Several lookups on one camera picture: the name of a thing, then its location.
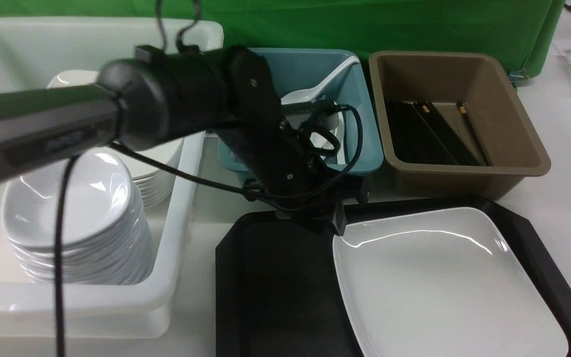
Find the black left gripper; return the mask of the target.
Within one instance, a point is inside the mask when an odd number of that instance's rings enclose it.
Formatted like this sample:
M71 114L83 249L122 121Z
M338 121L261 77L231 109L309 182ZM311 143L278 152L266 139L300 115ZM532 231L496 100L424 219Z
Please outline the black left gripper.
M340 144L320 125L320 118L339 112L351 112L356 123L355 154L341 171L324 161ZM256 189L243 188L242 196L276 208L279 219L320 221L341 236L346 228L343 201L369 199L365 178L351 174L364 134L354 106L332 100L283 105L278 116L233 118L216 133L258 182Z

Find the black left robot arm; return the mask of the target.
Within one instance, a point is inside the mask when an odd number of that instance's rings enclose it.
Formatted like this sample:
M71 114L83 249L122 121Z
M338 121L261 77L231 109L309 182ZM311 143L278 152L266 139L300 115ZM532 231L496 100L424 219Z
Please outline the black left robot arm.
M349 111L356 151L342 170L330 169L311 133L319 119ZM250 171L256 187L237 188L166 167L140 154L212 130ZM343 200L367 203L369 188L350 171L360 157L358 111L332 100L283 105L266 59L235 45L207 52L186 47L167 55L149 45L134 58L105 65L83 86L0 93L0 183L109 146L184 180L259 200L277 217L319 221L341 234Z

